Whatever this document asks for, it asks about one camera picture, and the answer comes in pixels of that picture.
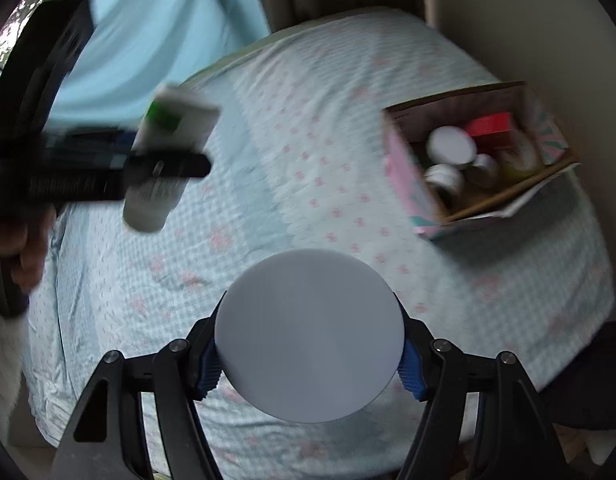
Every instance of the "wall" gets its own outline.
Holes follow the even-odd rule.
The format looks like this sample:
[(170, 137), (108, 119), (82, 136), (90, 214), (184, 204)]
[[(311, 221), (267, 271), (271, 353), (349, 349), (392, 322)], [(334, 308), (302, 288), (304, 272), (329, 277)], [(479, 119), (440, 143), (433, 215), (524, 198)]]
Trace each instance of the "wall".
[(616, 28), (597, 0), (437, 0), (441, 31), (503, 79), (526, 79), (583, 152), (615, 269)]

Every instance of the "white bottle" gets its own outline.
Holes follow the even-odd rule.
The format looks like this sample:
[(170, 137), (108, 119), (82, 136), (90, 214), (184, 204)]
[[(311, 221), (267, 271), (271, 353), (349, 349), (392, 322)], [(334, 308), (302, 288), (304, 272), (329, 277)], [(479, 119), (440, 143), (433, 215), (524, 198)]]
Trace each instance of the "white bottle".
[[(133, 149), (203, 150), (221, 110), (200, 96), (171, 84), (157, 88), (139, 125)], [(124, 221), (144, 233), (160, 231), (183, 195), (187, 179), (155, 178), (126, 191)]]

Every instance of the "bedsheet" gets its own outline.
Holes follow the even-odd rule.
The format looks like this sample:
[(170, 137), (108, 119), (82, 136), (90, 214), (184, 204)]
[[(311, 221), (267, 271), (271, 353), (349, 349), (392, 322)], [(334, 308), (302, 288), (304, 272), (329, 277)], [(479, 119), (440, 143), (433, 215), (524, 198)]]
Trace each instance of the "bedsheet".
[[(24, 371), (43, 435), (57, 444), (101, 356), (155, 352), (208, 316), (243, 270), (289, 248), (353, 254), (411, 316), (466, 352), (517, 353), (547, 384), (611, 311), (610, 265), (572, 174), (513, 218), (430, 242), (383, 174), (381, 108), (495, 81), (421, 20), (384, 10), (303, 30), (186, 85), (223, 107), (214, 166), (190, 183), (156, 235), (128, 230), (120, 205), (71, 205), (32, 295)], [(167, 473), (154, 405), (147, 440)], [(361, 479), (398, 468), (423, 405), (398, 378), (369, 406), (291, 424), (248, 405), (225, 377), (198, 405), (229, 479)], [(476, 397), (462, 438), (473, 433)]]

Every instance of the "bed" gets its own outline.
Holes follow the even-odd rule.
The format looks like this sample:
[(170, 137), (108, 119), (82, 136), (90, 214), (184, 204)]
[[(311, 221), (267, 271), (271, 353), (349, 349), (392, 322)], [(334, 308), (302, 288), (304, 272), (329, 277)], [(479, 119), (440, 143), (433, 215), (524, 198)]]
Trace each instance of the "bed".
[[(572, 173), (513, 218), (436, 242), (415, 236), (383, 171), (383, 107), (496, 79), (420, 19), (365, 9), (273, 34), (184, 85), (223, 108), (210, 176), (190, 183), (156, 235), (121, 206), (70, 205), (31, 296), (24, 373), (43, 436), (57, 445), (101, 356), (155, 352), (208, 316), (243, 270), (289, 248), (331, 248), (379, 272), (408, 314), (462, 350), (517, 353), (538, 388), (593, 337), (612, 279), (590, 202)], [(153, 468), (167, 474), (144, 397)], [(423, 406), (398, 379), (327, 424), (249, 406), (225, 377), (198, 405), (232, 479), (363, 479), (399, 468)], [(476, 397), (462, 438), (474, 431)]]

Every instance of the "pink box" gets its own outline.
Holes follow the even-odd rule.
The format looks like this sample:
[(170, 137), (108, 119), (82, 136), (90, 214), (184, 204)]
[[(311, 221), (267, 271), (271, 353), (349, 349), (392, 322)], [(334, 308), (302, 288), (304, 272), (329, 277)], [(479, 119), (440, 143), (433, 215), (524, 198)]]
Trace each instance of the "pink box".
[[(478, 117), (511, 112), (529, 134), (544, 168), (524, 181), (462, 210), (449, 213), (424, 180), (424, 169), (410, 143), (424, 142), (439, 126), (462, 125)], [(556, 176), (578, 164), (558, 120), (522, 81), (463, 88), (392, 105), (383, 110), (385, 171), (401, 199), (414, 232), (437, 238), (483, 227), (514, 215)]]

